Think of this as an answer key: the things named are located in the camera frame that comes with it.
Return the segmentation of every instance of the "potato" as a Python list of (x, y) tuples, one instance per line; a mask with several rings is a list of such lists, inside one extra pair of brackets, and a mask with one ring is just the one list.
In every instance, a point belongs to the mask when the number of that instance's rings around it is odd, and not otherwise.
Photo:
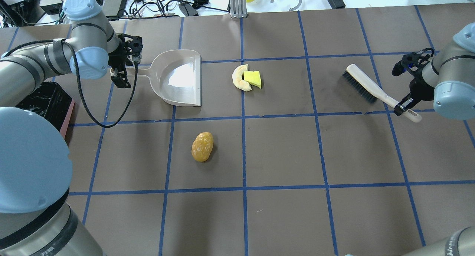
[(196, 161), (204, 162), (209, 158), (213, 149), (214, 139), (209, 132), (200, 133), (191, 146), (191, 155)]

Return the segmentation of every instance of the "dustpan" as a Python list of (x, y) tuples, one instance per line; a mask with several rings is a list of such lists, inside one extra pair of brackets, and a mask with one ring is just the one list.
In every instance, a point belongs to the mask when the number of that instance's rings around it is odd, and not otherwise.
[[(138, 69), (138, 79), (146, 76), (155, 94), (171, 105), (202, 105), (202, 57), (194, 50), (170, 50), (158, 55), (150, 67)], [(135, 75), (134, 69), (127, 72)]]

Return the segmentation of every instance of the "blue cap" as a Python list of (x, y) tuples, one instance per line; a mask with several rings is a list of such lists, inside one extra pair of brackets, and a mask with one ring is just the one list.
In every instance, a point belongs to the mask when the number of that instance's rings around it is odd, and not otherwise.
[(43, 117), (0, 108), (0, 212), (45, 209), (64, 195), (73, 165), (58, 130)]
[[(88, 46), (76, 52), (78, 59), (79, 74), (81, 79), (99, 79), (107, 73), (109, 63), (109, 54), (103, 48), (97, 46)], [(71, 72), (76, 74), (74, 58), (69, 60)]]
[(434, 90), (434, 109), (449, 119), (475, 118), (475, 87), (458, 81), (439, 83)]
[(475, 53), (475, 22), (463, 27), (452, 39), (457, 45)]
[(71, 21), (90, 19), (102, 11), (95, 0), (65, 0), (63, 11)]

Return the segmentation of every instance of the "black bristles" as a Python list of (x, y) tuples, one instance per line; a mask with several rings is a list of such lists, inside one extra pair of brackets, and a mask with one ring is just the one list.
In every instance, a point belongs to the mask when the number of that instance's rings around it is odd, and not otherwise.
[(349, 72), (344, 72), (343, 78), (345, 78), (345, 80), (347, 80), (350, 85), (353, 86), (364, 99), (366, 99), (366, 101), (373, 104), (376, 102), (376, 100), (378, 100), (377, 97), (368, 92), (368, 90), (366, 90), (357, 80), (355, 80), (355, 78), (353, 78)]

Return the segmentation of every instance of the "yellow cube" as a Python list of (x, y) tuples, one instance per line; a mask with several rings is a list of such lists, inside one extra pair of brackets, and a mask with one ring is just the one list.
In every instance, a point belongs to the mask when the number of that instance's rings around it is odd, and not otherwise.
[(259, 70), (256, 72), (244, 72), (244, 80), (256, 87), (262, 87), (261, 73), (259, 72)]

